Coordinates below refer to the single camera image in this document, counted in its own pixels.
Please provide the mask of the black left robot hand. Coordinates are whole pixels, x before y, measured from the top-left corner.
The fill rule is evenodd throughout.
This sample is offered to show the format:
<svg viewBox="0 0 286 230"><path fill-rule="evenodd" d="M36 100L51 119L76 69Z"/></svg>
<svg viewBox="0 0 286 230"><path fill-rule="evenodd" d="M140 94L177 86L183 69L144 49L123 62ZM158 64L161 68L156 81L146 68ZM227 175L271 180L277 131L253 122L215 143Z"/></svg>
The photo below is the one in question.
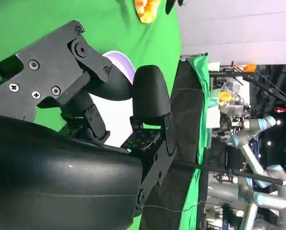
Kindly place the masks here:
<svg viewBox="0 0 286 230"><path fill-rule="evenodd" d="M176 2L180 7L187 5L185 0L166 0L165 12L167 15L171 13Z"/></svg>

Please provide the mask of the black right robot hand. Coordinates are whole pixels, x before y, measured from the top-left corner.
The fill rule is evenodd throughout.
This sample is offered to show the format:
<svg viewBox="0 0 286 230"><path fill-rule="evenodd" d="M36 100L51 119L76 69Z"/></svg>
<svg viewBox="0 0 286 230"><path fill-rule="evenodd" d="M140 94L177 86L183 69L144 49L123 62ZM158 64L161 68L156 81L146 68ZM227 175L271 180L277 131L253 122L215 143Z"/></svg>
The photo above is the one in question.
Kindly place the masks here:
<svg viewBox="0 0 286 230"><path fill-rule="evenodd" d="M83 33L0 62L0 230L125 230L176 155L160 68L129 81Z"/></svg>

